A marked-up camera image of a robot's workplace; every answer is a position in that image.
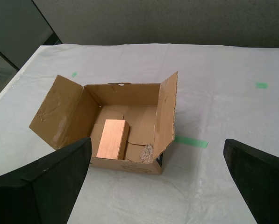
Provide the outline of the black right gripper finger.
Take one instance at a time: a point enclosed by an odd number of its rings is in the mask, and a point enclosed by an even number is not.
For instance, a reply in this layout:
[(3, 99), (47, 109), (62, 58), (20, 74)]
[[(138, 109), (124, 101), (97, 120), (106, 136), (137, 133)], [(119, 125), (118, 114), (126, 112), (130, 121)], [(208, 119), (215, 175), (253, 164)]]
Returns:
[(279, 224), (279, 157), (234, 139), (223, 156), (230, 175), (258, 224)]
[(0, 224), (65, 224), (86, 178), (90, 138), (0, 176)]

